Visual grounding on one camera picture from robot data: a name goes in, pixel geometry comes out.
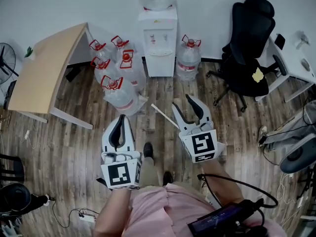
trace office chair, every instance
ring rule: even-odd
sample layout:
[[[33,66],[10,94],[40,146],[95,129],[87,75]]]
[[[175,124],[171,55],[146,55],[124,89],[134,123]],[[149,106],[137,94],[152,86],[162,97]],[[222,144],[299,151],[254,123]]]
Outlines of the office chair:
[[[258,72],[257,68],[263,75],[277,73],[279,68],[285,76],[286,70],[276,55],[273,55],[275,63],[268,68],[260,66],[256,60],[261,56],[276,25],[273,6],[266,0],[245,0],[245,3],[237,2],[233,5],[232,15],[232,37],[230,43],[222,49],[221,68],[218,72],[209,71],[206,76],[214,75],[228,84],[226,90],[214,101],[214,106],[231,90],[239,95],[243,104],[241,111],[244,112],[247,104],[243,96],[257,97],[269,93],[266,78],[263,76],[256,82],[253,77]]]

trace shoe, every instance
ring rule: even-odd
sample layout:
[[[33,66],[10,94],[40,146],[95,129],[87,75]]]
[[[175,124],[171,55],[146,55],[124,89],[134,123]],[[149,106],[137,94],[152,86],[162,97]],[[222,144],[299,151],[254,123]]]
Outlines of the shoe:
[[[47,202],[43,204],[44,206],[49,206],[49,201],[56,201],[54,197],[51,197],[49,194],[45,195],[47,197]]]
[[[154,149],[153,149],[153,145],[151,144],[151,142],[145,143],[143,153],[144,153],[144,158],[150,157],[150,158],[154,159]]]
[[[258,132],[258,147],[262,147],[262,144],[260,144],[260,140],[262,137],[266,136],[268,133],[268,129],[265,125],[261,126]]]
[[[173,183],[173,177],[169,171],[166,171],[163,174],[163,179],[162,179],[162,186],[165,186],[167,184],[172,184]]]

